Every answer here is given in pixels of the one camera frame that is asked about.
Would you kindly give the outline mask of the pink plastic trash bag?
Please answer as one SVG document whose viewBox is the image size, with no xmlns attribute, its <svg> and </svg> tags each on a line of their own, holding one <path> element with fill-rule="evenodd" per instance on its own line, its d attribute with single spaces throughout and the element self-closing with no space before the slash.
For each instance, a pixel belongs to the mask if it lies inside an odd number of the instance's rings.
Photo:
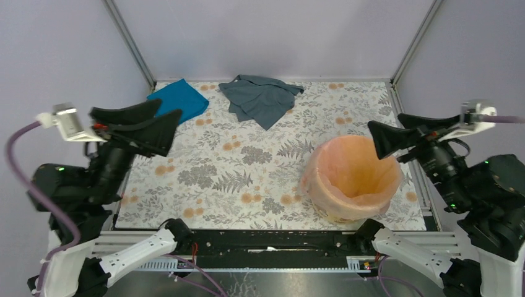
<svg viewBox="0 0 525 297">
<path fill-rule="evenodd" d="M 386 213 L 402 179 L 394 157 L 380 160 L 370 138 L 347 135 L 314 150 L 300 189 L 322 208 L 354 208 L 371 218 Z"/>
</svg>

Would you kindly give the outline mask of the floral patterned table cloth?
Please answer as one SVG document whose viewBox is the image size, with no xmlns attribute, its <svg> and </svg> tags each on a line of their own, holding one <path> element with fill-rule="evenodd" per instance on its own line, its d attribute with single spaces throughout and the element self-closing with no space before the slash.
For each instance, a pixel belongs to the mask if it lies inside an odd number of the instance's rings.
<svg viewBox="0 0 525 297">
<path fill-rule="evenodd" d="M 117 229 L 156 229 L 181 218 L 192 229 L 352 230 L 322 219 L 299 187 L 322 143 L 367 136 L 366 124 L 394 122 L 385 82 L 304 82 L 294 108 L 269 130 L 239 122 L 215 82 L 193 87 L 209 101 L 179 126 L 167 157 L 135 159 Z"/>
</svg>

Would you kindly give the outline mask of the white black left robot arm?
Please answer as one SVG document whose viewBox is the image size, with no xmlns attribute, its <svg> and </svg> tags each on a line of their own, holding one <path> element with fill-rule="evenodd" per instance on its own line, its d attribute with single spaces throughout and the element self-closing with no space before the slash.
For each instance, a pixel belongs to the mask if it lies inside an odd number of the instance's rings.
<svg viewBox="0 0 525 297">
<path fill-rule="evenodd" d="M 185 254 L 192 232 L 183 220 L 168 219 L 151 237 L 103 257 L 92 255 L 112 212 L 107 206 L 121 200 L 119 190 L 136 156 L 167 156 L 183 112 L 164 114 L 160 99 L 109 110 L 92 108 L 93 124 L 84 128 L 71 103 L 55 105 L 39 114 L 43 127 L 55 126 L 69 142 L 95 143 L 84 150 L 87 167 L 47 163 L 40 165 L 32 184 L 67 216 L 55 213 L 49 226 L 65 249 L 43 261 L 44 273 L 28 279 L 34 296 L 103 296 L 109 287 L 151 259 L 165 254 Z"/>
</svg>

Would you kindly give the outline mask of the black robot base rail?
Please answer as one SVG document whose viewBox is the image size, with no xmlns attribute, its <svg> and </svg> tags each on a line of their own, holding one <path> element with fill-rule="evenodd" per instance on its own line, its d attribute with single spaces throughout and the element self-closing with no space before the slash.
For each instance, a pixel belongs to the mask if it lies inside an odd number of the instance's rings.
<svg viewBox="0 0 525 297">
<path fill-rule="evenodd" d="M 382 258 L 352 231 L 196 230 L 172 254 L 202 269 L 344 269 L 349 257 Z"/>
</svg>

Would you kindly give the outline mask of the yellow plastic trash bin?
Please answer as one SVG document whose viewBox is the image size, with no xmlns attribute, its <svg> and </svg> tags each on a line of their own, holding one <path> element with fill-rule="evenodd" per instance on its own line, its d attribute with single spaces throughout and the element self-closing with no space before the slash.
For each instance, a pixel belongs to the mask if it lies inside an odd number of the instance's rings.
<svg viewBox="0 0 525 297">
<path fill-rule="evenodd" d="M 327 210 L 316 203 L 313 203 L 313 208 L 321 218 L 332 223 L 348 224 L 368 218 L 360 210 L 354 208 L 338 207 Z"/>
</svg>

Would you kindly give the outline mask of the aluminium frame post right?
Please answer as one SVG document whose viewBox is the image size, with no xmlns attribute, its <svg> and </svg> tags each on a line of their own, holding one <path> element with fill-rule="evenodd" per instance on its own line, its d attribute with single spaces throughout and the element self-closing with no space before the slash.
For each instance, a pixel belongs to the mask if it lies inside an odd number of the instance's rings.
<svg viewBox="0 0 525 297">
<path fill-rule="evenodd" d="M 395 73 L 391 77 L 391 84 L 397 85 L 399 81 L 401 80 L 405 70 L 407 69 L 409 63 L 411 62 L 417 48 L 419 47 L 420 42 L 424 38 L 428 28 L 430 27 L 431 23 L 433 22 L 433 19 L 437 15 L 438 11 L 440 10 L 441 6 L 443 5 L 445 1 L 444 0 L 433 0 L 429 10 L 425 14 L 425 17 L 422 20 L 422 23 L 420 24 L 419 28 L 417 29 L 405 55 L 403 56 L 400 64 L 398 65 Z"/>
</svg>

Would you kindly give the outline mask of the grey-green crumpled cloth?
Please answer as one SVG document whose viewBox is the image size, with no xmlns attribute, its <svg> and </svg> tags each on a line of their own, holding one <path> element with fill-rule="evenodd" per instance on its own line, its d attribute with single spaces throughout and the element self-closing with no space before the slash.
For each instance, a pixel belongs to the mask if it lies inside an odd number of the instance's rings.
<svg viewBox="0 0 525 297">
<path fill-rule="evenodd" d="M 235 114 L 239 122 L 253 120 L 265 130 L 291 110 L 295 97 L 305 91 L 301 85 L 243 74 L 219 84 L 219 89 L 230 101 L 228 112 Z"/>
</svg>

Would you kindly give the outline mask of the aluminium frame post left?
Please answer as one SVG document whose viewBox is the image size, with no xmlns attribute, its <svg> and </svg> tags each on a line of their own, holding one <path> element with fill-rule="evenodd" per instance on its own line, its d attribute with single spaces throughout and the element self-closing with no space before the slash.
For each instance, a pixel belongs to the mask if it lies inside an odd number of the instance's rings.
<svg viewBox="0 0 525 297">
<path fill-rule="evenodd" d="M 109 16 L 113 20 L 113 23 L 117 31 L 119 31 L 119 34 L 121 35 L 124 41 L 124 44 L 126 45 L 134 62 L 138 66 L 142 76 L 147 82 L 147 85 L 149 86 L 151 90 L 153 90 L 156 86 L 157 81 L 154 78 L 151 70 L 149 69 L 137 43 L 135 42 L 131 34 L 131 31 L 128 29 L 128 26 L 122 14 L 119 11 L 117 3 L 114 0 L 103 0 L 102 3 L 105 5 L 106 10 L 109 13 Z"/>
</svg>

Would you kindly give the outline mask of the blue folded cloth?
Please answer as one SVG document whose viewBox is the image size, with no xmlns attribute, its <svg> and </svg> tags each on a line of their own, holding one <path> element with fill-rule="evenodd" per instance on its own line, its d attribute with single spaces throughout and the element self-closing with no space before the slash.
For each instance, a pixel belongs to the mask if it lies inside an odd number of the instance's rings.
<svg viewBox="0 0 525 297">
<path fill-rule="evenodd" d="M 185 79 L 170 83 L 147 97 L 148 101 L 154 99 L 161 99 L 162 101 L 156 116 L 181 110 L 180 124 L 200 116 L 209 106 L 208 99 L 190 86 Z"/>
</svg>

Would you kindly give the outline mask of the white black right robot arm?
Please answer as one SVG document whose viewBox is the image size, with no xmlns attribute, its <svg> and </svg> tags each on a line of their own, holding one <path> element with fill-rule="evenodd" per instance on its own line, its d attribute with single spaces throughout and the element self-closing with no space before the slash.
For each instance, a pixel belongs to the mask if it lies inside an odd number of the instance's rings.
<svg viewBox="0 0 525 297">
<path fill-rule="evenodd" d="M 378 158 L 405 150 L 399 162 L 417 161 L 458 221 L 479 258 L 458 259 L 398 236 L 368 219 L 355 234 L 358 252 L 392 257 L 418 271 L 446 296 L 521 296 L 524 270 L 524 164 L 513 154 L 495 155 L 466 164 L 451 143 L 475 133 L 475 126 L 522 124 L 518 116 L 481 113 L 433 119 L 401 113 L 401 127 L 368 122 Z"/>
</svg>

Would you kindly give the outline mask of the aluminium frame post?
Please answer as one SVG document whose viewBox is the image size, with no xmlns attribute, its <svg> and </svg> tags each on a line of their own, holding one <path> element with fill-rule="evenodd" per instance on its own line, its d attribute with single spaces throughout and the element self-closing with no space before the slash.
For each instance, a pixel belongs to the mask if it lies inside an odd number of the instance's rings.
<svg viewBox="0 0 525 297">
<path fill-rule="evenodd" d="M 417 29 L 405 55 L 403 56 L 400 64 L 398 65 L 395 73 L 391 77 L 391 84 L 397 85 L 399 81 L 401 80 L 405 70 L 407 69 L 409 63 L 411 62 L 417 48 L 419 47 L 420 42 L 424 38 L 428 28 L 430 27 L 431 23 L 433 22 L 433 19 L 437 15 L 438 11 L 440 10 L 441 6 L 443 5 L 445 1 L 444 0 L 433 0 L 429 10 L 425 14 L 425 17 L 422 20 L 422 23 L 420 24 L 419 28 Z"/>
<path fill-rule="evenodd" d="M 117 3 L 114 0 L 103 0 L 102 3 L 105 5 L 106 10 L 109 13 L 109 16 L 113 20 L 113 23 L 117 31 L 119 31 L 119 34 L 121 35 L 124 41 L 124 44 L 126 45 L 134 62 L 138 66 L 142 76 L 147 82 L 147 85 L 149 86 L 151 90 L 153 90 L 156 86 L 157 81 L 154 78 L 151 70 L 149 69 L 137 43 L 135 42 L 131 34 L 131 31 L 128 29 L 128 26 L 122 14 L 119 11 Z"/>
</svg>

